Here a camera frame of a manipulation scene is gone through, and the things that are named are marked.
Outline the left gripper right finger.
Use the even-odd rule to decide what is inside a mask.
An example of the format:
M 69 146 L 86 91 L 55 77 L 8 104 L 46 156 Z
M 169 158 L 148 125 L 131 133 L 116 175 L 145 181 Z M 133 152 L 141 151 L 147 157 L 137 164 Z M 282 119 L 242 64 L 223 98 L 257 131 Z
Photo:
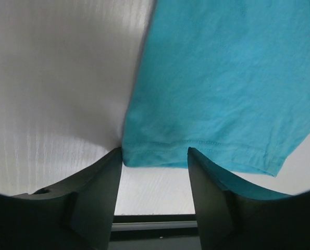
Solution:
M 310 191 L 266 189 L 195 148 L 188 171 L 202 249 L 310 249 Z

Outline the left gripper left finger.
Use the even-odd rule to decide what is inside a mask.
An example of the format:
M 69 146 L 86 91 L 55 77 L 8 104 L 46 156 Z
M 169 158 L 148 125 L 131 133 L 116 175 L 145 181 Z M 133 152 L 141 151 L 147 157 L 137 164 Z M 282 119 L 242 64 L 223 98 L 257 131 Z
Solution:
M 0 249 L 107 249 L 121 170 L 116 148 L 33 194 L 0 194 Z

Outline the light blue t shirt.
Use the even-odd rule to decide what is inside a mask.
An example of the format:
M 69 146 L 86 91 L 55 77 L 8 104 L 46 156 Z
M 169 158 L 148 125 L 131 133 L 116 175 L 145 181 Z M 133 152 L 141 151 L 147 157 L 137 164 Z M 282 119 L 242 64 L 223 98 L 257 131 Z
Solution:
M 276 176 L 310 134 L 310 1 L 157 1 L 122 139 L 128 167 Z

